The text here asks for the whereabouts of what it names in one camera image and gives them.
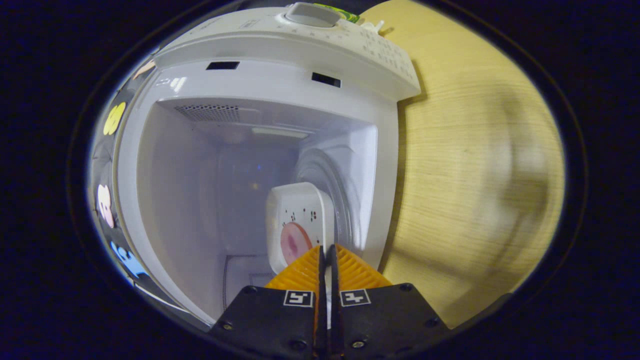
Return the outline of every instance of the wooden table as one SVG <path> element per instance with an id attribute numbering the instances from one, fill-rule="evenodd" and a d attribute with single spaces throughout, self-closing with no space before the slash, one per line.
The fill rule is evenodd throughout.
<path id="1" fill-rule="evenodd" d="M 407 50 L 422 93 L 399 110 L 399 166 L 380 265 L 412 282 L 449 327 L 517 289 L 547 250 L 563 205 L 556 123 L 497 48 L 409 0 L 362 14 Z"/>

